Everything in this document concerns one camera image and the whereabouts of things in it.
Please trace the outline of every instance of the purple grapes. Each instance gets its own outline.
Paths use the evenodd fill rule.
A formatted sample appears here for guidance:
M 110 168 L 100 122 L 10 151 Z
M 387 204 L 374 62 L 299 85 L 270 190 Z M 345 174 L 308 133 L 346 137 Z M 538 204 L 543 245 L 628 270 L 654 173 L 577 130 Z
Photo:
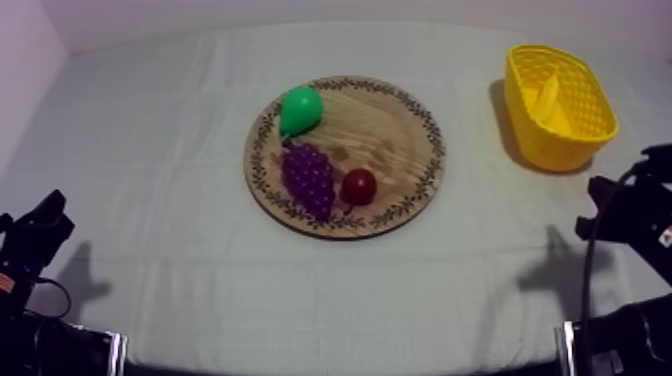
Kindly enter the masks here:
M 308 144 L 285 144 L 282 181 L 292 197 L 316 220 L 326 222 L 334 204 L 334 168 L 325 154 Z

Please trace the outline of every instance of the round wooden board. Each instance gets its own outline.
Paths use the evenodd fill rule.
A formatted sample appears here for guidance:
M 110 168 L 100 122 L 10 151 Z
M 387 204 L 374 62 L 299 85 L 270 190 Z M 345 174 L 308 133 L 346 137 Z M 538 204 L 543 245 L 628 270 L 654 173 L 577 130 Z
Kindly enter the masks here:
M 302 86 L 319 91 L 324 113 L 314 130 L 292 142 L 310 143 L 329 156 L 337 194 L 331 218 L 315 221 L 282 184 L 284 94 L 261 113 L 245 145 L 245 179 L 262 208 L 292 229 L 330 239 L 375 236 L 413 219 L 436 193 L 444 170 L 443 139 L 429 111 L 402 89 L 366 77 L 327 77 Z M 338 199 L 340 184 L 358 167 L 373 172 L 378 192 L 372 204 L 345 215 L 349 205 Z

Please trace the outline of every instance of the plastic basket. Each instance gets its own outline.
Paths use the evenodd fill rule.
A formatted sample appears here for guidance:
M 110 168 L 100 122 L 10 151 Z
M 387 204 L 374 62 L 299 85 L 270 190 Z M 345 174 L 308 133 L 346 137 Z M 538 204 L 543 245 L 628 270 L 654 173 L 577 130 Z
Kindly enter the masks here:
M 554 72 L 558 116 L 542 124 L 530 111 Z M 618 133 L 616 116 L 590 67 L 567 52 L 540 45 L 513 47 L 504 90 L 520 153 L 542 169 L 578 169 Z

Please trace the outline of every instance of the red tomato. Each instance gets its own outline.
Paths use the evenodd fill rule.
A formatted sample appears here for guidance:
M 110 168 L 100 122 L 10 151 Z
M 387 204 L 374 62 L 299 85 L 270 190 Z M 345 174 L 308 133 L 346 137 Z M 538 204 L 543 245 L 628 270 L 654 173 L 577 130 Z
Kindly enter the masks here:
M 378 185 L 371 171 L 357 168 L 345 175 L 341 184 L 341 200 L 351 205 L 368 205 L 376 195 Z

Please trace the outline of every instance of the white tablecloth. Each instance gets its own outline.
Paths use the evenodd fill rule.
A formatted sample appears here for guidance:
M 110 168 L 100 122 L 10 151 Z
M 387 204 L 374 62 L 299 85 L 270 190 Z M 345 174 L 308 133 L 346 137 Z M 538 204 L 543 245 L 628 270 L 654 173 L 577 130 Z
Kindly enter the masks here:
M 587 59 L 621 118 L 586 171 L 531 171 L 503 147 L 499 80 L 506 51 L 524 42 Z M 19 215 L 51 189 L 65 193 L 77 228 L 45 275 L 71 290 L 68 319 L 128 334 L 135 361 L 396 375 L 546 360 L 553 326 L 578 317 L 584 245 L 573 224 L 595 211 L 588 177 L 616 178 L 642 146 L 672 136 L 671 69 L 588 47 L 454 25 L 314 23 L 76 56 L 2 176 L 0 208 Z M 345 243 L 277 224 L 242 174 L 247 132 L 271 100 L 343 74 L 412 93 L 448 151 L 441 189 L 418 218 Z M 650 276 L 631 251 L 600 249 L 598 313 L 653 294 L 633 287 L 629 259 Z M 35 295 L 43 310 L 61 304 L 57 292 Z

